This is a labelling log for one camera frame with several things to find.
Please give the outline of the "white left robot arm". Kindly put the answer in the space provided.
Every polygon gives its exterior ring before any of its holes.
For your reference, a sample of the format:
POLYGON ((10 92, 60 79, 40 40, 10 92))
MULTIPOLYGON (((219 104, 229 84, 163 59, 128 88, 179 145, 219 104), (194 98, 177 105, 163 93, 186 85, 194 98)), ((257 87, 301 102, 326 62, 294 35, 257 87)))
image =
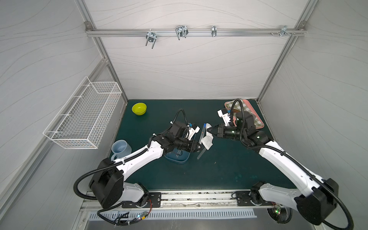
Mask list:
POLYGON ((125 181, 140 168, 174 149, 186 152, 201 150, 201 145, 194 139, 199 131, 200 127, 195 124, 173 122, 167 130, 151 136, 146 146, 130 155, 101 161, 89 184, 101 207, 110 208, 118 201, 131 202, 138 207, 145 206, 149 199, 148 190, 139 183, 125 181))

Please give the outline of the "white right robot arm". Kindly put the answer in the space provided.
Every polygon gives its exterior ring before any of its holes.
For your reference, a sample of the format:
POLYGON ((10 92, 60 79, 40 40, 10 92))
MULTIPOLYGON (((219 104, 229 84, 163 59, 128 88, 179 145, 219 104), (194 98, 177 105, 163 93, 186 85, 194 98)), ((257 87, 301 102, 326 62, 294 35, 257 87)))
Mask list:
POLYGON ((338 198, 338 184, 332 179, 323 179, 308 170, 286 153, 276 141, 255 128, 254 117, 248 112, 233 113, 227 109, 218 111, 223 123, 208 127, 207 131, 222 139, 239 140, 245 147, 278 168, 294 185, 286 189, 266 182, 252 186, 249 197, 254 205, 273 202, 296 210, 313 225, 325 224, 325 220, 342 202, 338 198))

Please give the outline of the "white gauze wipe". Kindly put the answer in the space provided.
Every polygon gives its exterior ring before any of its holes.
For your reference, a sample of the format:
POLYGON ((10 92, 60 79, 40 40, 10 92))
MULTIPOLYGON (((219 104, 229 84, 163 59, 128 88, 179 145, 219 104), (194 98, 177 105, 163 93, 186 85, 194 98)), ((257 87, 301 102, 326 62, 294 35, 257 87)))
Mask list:
MULTIPOLYGON (((206 123, 206 124, 207 124, 206 129, 208 127, 212 127, 209 123, 206 123)), ((205 137, 203 138, 202 144, 204 144, 205 148, 209 150, 213 145, 213 135, 206 132, 205 137)))

